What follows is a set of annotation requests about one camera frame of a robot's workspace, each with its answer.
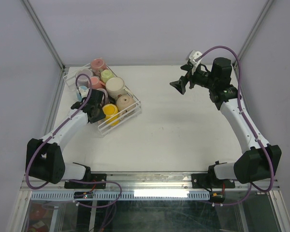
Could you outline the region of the yellow glass cup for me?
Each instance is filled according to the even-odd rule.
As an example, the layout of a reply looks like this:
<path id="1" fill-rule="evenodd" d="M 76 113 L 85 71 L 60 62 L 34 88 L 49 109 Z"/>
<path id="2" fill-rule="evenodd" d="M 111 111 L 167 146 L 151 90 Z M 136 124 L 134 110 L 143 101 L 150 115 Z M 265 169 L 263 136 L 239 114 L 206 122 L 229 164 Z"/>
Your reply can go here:
<path id="1" fill-rule="evenodd" d="M 115 104 L 106 104 L 102 110 L 105 114 L 103 121 L 106 125 L 115 126 L 119 123 L 119 111 Z"/>

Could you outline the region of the pink patterned mug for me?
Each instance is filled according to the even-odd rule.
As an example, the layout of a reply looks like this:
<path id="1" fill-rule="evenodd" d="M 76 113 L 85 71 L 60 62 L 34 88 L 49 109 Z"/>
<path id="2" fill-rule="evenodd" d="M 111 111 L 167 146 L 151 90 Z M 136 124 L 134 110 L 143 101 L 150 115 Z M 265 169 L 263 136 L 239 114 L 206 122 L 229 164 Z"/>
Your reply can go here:
<path id="1" fill-rule="evenodd" d="M 91 61 L 90 67 L 95 76 L 100 76 L 104 70 L 108 69 L 105 61 L 102 58 L 96 58 Z"/>

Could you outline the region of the lavender mug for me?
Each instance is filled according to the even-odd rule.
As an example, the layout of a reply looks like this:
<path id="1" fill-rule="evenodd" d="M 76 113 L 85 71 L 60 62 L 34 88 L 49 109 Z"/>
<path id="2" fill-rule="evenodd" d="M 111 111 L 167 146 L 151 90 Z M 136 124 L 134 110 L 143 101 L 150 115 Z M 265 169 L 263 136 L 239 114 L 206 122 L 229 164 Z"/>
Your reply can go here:
<path id="1" fill-rule="evenodd" d="M 80 69 L 76 72 L 75 77 L 77 79 L 78 86 L 88 86 L 89 78 L 93 77 L 93 71 L 90 69 Z"/>

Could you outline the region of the light blue mug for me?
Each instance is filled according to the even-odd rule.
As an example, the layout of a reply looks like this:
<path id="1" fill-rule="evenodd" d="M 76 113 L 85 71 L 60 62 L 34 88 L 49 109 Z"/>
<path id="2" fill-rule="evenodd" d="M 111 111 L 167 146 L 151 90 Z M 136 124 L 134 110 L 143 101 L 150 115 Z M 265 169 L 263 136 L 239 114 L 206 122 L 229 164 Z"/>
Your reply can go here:
<path id="1" fill-rule="evenodd" d="M 80 86 L 76 93 L 78 100 L 81 102 L 83 98 L 87 97 L 87 93 L 88 93 L 88 88 L 86 86 Z"/>

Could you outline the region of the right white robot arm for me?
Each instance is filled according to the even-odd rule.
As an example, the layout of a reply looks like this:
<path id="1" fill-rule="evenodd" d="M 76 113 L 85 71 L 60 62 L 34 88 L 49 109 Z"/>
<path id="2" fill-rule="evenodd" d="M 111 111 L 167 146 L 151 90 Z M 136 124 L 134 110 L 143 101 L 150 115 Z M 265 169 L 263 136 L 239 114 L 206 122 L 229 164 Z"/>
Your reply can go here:
<path id="1" fill-rule="evenodd" d="M 208 167 L 208 185 L 218 187 L 227 179 L 246 184 L 274 177 L 282 151 L 278 145 L 271 145 L 251 121 L 238 89 L 231 84 L 231 61 L 216 58 L 209 71 L 196 57 L 189 57 L 181 69 L 187 73 L 170 85 L 181 94 L 186 92 L 186 85 L 208 89 L 211 101 L 229 122 L 242 150 L 236 162 L 216 162 Z"/>

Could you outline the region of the beige stoneware mug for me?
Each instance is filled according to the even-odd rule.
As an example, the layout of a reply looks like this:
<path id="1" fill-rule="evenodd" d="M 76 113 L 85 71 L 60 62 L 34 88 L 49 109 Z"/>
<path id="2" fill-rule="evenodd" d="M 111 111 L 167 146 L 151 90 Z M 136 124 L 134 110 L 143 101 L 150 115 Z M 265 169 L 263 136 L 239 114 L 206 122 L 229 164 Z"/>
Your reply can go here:
<path id="1" fill-rule="evenodd" d="M 123 120 L 125 117 L 131 116 L 134 113 L 134 108 L 136 106 L 136 101 L 130 95 L 122 95 L 116 101 L 116 106 L 118 108 L 119 116 Z"/>

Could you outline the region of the mauve purple mug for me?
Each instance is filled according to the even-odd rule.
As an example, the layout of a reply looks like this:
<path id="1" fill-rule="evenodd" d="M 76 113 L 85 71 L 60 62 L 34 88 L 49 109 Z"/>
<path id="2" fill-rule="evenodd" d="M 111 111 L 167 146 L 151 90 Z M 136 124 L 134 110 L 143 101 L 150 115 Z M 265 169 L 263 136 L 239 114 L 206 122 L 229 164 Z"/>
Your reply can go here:
<path id="1" fill-rule="evenodd" d="M 109 103 L 109 98 L 108 98 L 108 92 L 107 92 L 107 90 L 104 89 L 104 88 L 98 88 L 97 90 L 103 93 L 102 94 L 101 104 L 102 105 L 108 104 Z"/>

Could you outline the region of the pale yellow mug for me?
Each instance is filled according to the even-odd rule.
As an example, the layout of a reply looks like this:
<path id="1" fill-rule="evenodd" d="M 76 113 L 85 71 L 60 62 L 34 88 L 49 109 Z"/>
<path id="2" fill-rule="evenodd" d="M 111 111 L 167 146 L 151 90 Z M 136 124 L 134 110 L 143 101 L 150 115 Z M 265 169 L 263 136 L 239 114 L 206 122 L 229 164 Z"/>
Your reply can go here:
<path id="1" fill-rule="evenodd" d="M 105 69 L 101 72 L 101 80 L 106 84 L 107 81 L 111 78 L 113 78 L 115 75 L 113 72 L 109 69 Z"/>

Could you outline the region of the pink mug white inside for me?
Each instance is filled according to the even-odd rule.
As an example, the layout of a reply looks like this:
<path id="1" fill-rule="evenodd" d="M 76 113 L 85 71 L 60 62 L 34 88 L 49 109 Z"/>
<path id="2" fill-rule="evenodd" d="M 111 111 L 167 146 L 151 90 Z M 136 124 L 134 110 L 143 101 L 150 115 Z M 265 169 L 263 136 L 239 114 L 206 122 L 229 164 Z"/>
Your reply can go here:
<path id="1" fill-rule="evenodd" d="M 105 83 L 101 81 L 99 77 L 93 76 L 90 78 L 88 86 L 92 89 L 105 88 Z"/>

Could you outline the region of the green-inside patterned mug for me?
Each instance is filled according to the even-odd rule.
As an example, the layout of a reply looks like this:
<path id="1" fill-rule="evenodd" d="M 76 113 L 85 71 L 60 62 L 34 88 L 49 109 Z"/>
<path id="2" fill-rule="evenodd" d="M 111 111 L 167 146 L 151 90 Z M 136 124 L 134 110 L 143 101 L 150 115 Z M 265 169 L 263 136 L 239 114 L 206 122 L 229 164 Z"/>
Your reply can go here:
<path id="1" fill-rule="evenodd" d="M 125 82 L 120 77 L 113 77 L 106 82 L 106 90 L 111 98 L 117 100 L 119 97 L 126 95 Z"/>

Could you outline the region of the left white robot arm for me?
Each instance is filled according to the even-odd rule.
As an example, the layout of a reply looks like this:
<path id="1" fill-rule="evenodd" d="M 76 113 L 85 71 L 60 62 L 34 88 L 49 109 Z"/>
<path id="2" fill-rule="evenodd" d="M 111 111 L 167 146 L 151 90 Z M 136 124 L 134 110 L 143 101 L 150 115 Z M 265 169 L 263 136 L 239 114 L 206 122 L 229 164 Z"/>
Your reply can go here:
<path id="1" fill-rule="evenodd" d="M 82 188 L 91 184 L 90 168 L 79 163 L 66 163 L 63 150 L 74 135 L 86 124 L 105 118 L 102 91 L 90 89 L 81 101 L 75 102 L 61 124 L 40 139 L 27 144 L 25 180 L 31 189 L 41 189 L 48 183 L 74 180 Z"/>

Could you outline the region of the clear acrylic dish rack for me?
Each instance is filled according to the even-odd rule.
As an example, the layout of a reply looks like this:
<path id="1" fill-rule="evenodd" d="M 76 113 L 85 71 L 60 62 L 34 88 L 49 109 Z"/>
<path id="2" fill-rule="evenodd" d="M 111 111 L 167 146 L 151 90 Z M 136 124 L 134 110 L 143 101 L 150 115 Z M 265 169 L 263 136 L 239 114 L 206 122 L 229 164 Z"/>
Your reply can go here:
<path id="1" fill-rule="evenodd" d="M 93 105 L 93 112 L 88 120 L 97 126 L 102 136 L 142 112 L 141 101 L 100 58 L 76 71 L 69 71 L 63 79 L 78 98 L 72 109 L 78 108 L 92 91 L 88 103 Z"/>

